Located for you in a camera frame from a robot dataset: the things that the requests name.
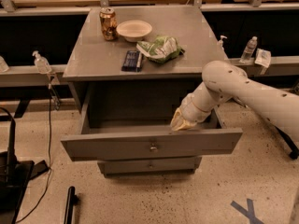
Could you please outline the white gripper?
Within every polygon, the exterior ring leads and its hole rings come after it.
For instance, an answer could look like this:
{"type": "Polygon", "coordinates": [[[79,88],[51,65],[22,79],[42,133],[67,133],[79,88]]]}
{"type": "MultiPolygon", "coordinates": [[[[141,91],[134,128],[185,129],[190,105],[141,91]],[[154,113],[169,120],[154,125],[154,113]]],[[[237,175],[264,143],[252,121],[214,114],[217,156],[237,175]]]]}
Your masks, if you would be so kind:
{"type": "Polygon", "coordinates": [[[187,130],[201,123],[211,114],[211,110],[231,99],[230,95],[209,89],[202,82],[181,102],[170,122],[173,131],[187,130]]]}

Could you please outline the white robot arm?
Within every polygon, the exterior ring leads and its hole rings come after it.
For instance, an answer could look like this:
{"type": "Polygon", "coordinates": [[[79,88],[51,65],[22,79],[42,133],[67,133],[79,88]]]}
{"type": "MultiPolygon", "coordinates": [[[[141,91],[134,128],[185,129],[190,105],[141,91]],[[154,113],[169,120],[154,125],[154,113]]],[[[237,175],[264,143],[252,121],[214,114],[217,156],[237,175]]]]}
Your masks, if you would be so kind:
{"type": "Polygon", "coordinates": [[[217,107],[244,134],[229,156],[208,156],[167,208],[171,224],[298,224],[298,163],[281,135],[298,139],[298,98],[250,80],[225,62],[209,63],[183,99],[173,128],[203,120],[217,107]]]}

